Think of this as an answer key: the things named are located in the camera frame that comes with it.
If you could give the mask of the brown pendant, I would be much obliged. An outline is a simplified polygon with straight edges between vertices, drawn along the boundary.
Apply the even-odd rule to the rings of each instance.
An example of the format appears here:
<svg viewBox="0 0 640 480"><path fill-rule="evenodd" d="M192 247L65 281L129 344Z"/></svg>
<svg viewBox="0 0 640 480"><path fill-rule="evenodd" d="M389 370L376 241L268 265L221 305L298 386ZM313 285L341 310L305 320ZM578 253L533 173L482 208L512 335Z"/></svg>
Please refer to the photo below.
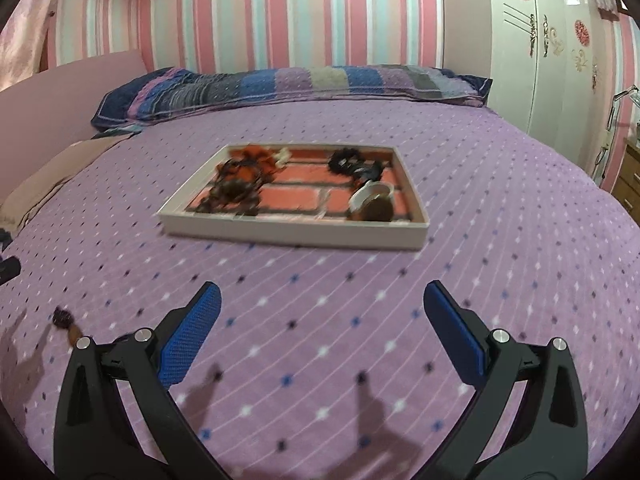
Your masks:
<svg viewBox="0 0 640 480"><path fill-rule="evenodd" d="M73 315L60 307L54 309L52 315L52 324L58 330L64 330L67 336L68 343L72 348L76 346L78 340L81 339L84 334L75 322Z"/></svg>

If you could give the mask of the white strap wristwatch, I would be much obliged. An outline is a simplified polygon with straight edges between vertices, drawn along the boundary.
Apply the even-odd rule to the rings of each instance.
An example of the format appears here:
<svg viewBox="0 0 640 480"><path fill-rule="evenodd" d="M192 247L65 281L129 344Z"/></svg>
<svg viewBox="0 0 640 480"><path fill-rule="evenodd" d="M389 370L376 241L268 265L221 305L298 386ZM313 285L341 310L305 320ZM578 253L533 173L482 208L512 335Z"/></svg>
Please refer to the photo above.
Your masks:
<svg viewBox="0 0 640 480"><path fill-rule="evenodd" d="M348 218L354 221L391 222L395 217L393 185L369 181L352 193Z"/></svg>

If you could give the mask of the black hair claw clip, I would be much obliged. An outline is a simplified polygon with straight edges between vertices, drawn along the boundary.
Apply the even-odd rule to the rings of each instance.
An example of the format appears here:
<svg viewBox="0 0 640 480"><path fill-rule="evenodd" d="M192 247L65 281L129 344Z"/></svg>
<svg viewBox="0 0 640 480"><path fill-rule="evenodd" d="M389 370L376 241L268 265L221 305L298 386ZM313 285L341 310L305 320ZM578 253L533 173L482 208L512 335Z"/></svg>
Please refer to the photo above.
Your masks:
<svg viewBox="0 0 640 480"><path fill-rule="evenodd" d="M374 162L360 162L352 170L352 184L354 188L362 188L368 182L380 182L385 166L379 160Z"/></svg>

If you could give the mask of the beige blanket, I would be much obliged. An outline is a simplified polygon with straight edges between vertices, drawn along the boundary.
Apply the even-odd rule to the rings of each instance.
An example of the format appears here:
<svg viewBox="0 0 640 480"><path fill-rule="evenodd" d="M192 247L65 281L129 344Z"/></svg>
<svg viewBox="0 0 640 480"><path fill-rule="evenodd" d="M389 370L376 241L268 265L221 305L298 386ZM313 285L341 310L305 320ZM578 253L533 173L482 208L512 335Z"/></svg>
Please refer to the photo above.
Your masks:
<svg viewBox="0 0 640 480"><path fill-rule="evenodd" d="M82 170L131 133L72 144L23 181L1 203L1 229L17 237L40 209Z"/></svg>

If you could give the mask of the pink headboard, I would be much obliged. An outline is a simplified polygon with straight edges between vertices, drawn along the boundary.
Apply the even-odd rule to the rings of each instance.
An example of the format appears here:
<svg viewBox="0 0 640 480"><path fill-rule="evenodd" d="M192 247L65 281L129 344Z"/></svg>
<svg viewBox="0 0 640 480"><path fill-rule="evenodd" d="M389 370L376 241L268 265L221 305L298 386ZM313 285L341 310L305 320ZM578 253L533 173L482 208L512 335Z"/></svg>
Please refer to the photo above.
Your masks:
<svg viewBox="0 0 640 480"><path fill-rule="evenodd" d="M148 72L137 50L85 58L0 93L1 197L70 145L93 137L90 120L107 92Z"/></svg>

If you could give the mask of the blue patchwork long pillow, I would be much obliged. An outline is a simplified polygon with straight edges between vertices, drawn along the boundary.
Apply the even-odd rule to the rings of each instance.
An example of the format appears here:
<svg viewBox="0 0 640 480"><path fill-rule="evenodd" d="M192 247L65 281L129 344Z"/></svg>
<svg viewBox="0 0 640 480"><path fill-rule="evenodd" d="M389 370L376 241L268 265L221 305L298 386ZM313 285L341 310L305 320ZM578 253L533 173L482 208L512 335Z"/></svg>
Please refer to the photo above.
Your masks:
<svg viewBox="0 0 640 480"><path fill-rule="evenodd" d="M101 135L210 110L333 99L407 99L484 106L492 80L416 65L285 67L199 74L166 67L107 92L91 119Z"/></svg>

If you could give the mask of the purple diamond-pattern bedspread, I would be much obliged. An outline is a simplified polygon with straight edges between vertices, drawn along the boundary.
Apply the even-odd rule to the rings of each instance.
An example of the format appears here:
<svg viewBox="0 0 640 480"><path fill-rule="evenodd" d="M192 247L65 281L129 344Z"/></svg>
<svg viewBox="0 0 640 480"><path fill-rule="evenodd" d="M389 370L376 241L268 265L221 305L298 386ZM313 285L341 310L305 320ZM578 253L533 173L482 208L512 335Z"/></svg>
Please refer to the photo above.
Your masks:
<svg viewBox="0 0 640 480"><path fill-rule="evenodd" d="M424 248L339 252L167 236L157 211L220 148L396 148L426 208ZM45 462L70 346L69 310L109 342L186 304L224 303L171 389L238 479L407 479L472 391L422 309L425 285L520 341L563 337L589 424L589 459L639 403L639 230L574 165L490 110L407 101L301 102L165 122L68 182L10 246L1 289L1 399Z"/></svg>

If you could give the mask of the pink curtain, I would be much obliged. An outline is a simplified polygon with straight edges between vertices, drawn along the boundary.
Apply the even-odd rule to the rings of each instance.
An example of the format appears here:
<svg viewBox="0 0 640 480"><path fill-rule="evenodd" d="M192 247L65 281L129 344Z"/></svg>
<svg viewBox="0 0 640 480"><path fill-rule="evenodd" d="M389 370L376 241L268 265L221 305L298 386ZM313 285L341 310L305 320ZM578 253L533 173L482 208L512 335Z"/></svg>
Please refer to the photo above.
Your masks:
<svg viewBox="0 0 640 480"><path fill-rule="evenodd" d="M1 32L1 89L38 72L54 0L20 0Z"/></svg>

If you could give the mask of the orange fabric scrunchie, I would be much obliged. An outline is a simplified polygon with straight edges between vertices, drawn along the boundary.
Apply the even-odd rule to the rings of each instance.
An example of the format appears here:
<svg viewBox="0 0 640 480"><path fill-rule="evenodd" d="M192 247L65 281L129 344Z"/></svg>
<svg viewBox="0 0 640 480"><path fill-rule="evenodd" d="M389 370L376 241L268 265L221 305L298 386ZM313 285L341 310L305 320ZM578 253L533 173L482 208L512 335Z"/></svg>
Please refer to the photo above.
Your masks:
<svg viewBox="0 0 640 480"><path fill-rule="evenodd" d="M273 182L279 171L273 151L249 145L229 160L228 178L263 185Z"/></svg>

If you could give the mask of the wooden drawer cabinet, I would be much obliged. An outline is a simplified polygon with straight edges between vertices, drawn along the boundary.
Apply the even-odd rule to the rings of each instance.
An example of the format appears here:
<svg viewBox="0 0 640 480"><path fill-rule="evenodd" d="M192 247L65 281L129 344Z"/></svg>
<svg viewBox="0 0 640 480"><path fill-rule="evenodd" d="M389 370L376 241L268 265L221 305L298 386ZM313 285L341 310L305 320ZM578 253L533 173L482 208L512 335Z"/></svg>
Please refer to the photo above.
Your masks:
<svg viewBox="0 0 640 480"><path fill-rule="evenodd" d="M626 213L640 222L640 160L639 148L634 139L627 139L620 166L620 173L612 191L613 197L623 206Z"/></svg>

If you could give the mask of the silver desk lamp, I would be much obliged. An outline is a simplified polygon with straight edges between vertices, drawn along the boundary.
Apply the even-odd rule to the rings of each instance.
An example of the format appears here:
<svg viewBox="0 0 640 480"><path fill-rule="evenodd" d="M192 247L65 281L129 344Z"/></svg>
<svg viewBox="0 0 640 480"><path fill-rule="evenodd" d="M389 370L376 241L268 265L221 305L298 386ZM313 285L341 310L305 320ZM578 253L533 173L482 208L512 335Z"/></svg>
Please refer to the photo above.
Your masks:
<svg viewBox="0 0 640 480"><path fill-rule="evenodd" d="M600 151L598 151L597 157L594 160L593 170L591 171L591 179L597 185L604 183L606 174L614 158L618 120L620 119L620 111L622 110L624 99L628 99L635 107L639 107L639 87L633 84L615 93L612 97L608 118L606 118L604 143L601 145Z"/></svg>

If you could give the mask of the white tray brick-pattern liner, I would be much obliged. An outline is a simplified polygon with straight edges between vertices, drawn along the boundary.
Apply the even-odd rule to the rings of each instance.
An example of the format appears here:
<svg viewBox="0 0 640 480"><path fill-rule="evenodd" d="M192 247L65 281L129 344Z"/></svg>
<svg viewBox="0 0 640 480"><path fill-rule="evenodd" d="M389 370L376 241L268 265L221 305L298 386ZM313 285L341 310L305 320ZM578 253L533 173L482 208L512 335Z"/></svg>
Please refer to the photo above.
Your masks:
<svg viewBox="0 0 640 480"><path fill-rule="evenodd" d="M280 171L263 185L228 178L229 160L242 148L273 151ZM352 176L332 174L331 155L356 148L366 162L385 166L380 182L393 185L391 222L354 221L348 201ZM430 219L406 165L394 148L344 144L226 145L172 194L157 213L166 233L275 245L419 250Z"/></svg>

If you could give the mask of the black scrunchie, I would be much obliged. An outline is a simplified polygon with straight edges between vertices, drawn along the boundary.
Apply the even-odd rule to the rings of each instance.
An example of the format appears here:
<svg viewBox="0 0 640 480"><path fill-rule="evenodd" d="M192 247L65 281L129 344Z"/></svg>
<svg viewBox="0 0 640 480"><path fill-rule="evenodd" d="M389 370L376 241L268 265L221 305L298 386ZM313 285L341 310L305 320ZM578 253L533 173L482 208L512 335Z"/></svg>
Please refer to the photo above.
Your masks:
<svg viewBox="0 0 640 480"><path fill-rule="evenodd" d="M328 168L332 174L350 177L366 160L356 148L336 150L328 160Z"/></svg>

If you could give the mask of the white decorated wardrobe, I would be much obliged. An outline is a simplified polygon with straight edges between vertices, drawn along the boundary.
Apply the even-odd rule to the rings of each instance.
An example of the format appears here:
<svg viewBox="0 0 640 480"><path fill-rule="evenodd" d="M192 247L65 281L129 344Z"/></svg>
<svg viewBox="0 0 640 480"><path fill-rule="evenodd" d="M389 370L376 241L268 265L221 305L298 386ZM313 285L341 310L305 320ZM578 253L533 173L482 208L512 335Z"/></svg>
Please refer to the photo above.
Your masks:
<svg viewBox="0 0 640 480"><path fill-rule="evenodd" d="M600 141L605 69L594 0L491 0L489 106L583 170Z"/></svg>

